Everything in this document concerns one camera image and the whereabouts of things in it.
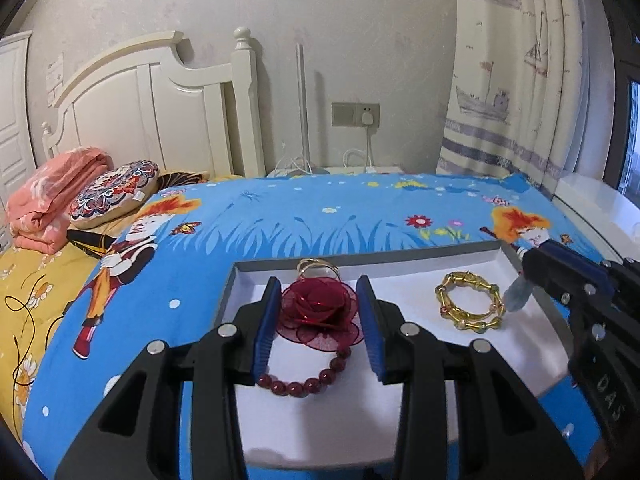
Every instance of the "blue bedsheet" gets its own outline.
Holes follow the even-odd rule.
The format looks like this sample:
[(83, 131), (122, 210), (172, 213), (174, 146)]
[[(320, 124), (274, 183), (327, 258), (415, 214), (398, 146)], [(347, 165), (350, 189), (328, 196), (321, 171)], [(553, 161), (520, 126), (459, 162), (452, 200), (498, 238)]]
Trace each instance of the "blue bedsheet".
[[(493, 237), (526, 247), (551, 237), (600, 259), (577, 228), (520, 176), (234, 180), (164, 190), (141, 213), (143, 220), (114, 245), (118, 254), (103, 259), (89, 276), (38, 370), (24, 440), (49, 478), (113, 378), (148, 341), (180, 345), (211, 328), (234, 261), (389, 251)], [(579, 391), (565, 381), (542, 403), (559, 428), (574, 423), (570, 444), (584, 460), (597, 428)], [(183, 477), (188, 474), (186, 453), (182, 446)], [(279, 475), (252, 470), (252, 478)]]

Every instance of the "metal pole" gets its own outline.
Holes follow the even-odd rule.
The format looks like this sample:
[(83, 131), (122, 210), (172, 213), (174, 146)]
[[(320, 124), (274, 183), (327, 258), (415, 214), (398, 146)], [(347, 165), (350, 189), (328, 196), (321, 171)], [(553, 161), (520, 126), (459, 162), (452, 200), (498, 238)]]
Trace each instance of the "metal pole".
[(306, 87), (305, 87), (305, 56), (302, 45), (296, 45), (296, 61), (298, 62), (298, 105), (300, 106), (300, 132), (302, 133), (302, 156), (305, 163), (311, 163), (309, 153), (309, 126), (306, 120)]

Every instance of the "orange hair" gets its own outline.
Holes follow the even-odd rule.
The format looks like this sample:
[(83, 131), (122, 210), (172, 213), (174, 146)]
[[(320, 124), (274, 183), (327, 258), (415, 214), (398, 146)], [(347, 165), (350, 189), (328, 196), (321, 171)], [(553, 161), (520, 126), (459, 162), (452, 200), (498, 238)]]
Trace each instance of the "orange hair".
[(518, 239), (518, 231), (532, 227), (546, 228), (551, 227), (551, 222), (543, 216), (535, 213), (522, 212), (517, 207), (495, 207), (491, 211), (494, 219), (494, 233), (510, 244)]
[(200, 207), (199, 198), (185, 199), (184, 195), (171, 195), (145, 205), (136, 215), (136, 220), (143, 216), (174, 214), (181, 215)]

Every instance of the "curtain with ship print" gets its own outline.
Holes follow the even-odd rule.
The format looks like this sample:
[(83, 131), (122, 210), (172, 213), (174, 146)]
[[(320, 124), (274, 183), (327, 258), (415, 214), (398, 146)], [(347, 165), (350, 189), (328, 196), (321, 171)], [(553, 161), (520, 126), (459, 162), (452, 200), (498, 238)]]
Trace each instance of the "curtain with ship print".
[(552, 194), (582, 91), (578, 0), (458, 0), (457, 21), (438, 173), (524, 173)]

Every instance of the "power socket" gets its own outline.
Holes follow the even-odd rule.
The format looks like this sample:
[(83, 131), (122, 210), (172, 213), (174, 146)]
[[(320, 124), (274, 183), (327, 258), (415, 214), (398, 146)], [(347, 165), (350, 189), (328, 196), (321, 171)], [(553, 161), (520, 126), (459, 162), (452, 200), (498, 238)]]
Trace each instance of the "power socket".
[(373, 115), (371, 128), (380, 126), (379, 103), (331, 103), (331, 126), (356, 126), (362, 128), (362, 114)]

